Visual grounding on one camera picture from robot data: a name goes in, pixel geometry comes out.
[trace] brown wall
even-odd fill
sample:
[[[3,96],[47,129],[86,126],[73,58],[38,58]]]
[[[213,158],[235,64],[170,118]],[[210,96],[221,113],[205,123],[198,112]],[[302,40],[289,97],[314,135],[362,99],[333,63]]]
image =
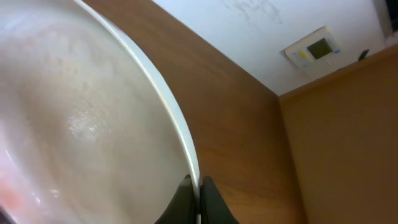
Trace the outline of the brown wall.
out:
[[[241,223],[303,223],[278,97],[150,0],[86,0],[163,74],[187,120],[200,171]]]
[[[309,223],[398,223],[398,47],[281,98]]]

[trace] white wall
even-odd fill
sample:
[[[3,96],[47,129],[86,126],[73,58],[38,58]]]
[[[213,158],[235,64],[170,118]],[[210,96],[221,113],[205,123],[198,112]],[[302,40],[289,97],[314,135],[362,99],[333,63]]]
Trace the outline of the white wall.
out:
[[[281,95],[384,48],[371,0],[153,0],[266,87]],[[327,26],[341,48],[329,70],[309,75],[281,51]]]

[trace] yellow button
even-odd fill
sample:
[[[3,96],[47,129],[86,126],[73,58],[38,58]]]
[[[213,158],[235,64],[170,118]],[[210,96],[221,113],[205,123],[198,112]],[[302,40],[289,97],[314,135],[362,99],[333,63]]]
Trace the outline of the yellow button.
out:
[[[307,57],[308,57],[308,54],[305,53],[305,52],[299,52],[298,55],[299,55],[300,57],[302,57],[302,58],[307,58]]]

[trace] thermostat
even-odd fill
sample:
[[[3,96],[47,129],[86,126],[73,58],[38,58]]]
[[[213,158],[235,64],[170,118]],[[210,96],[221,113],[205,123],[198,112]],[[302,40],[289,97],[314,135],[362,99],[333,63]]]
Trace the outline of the thermostat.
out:
[[[310,67],[319,60],[328,61],[328,56],[338,53],[340,49],[326,27],[312,32],[285,49],[286,56],[300,68]]]

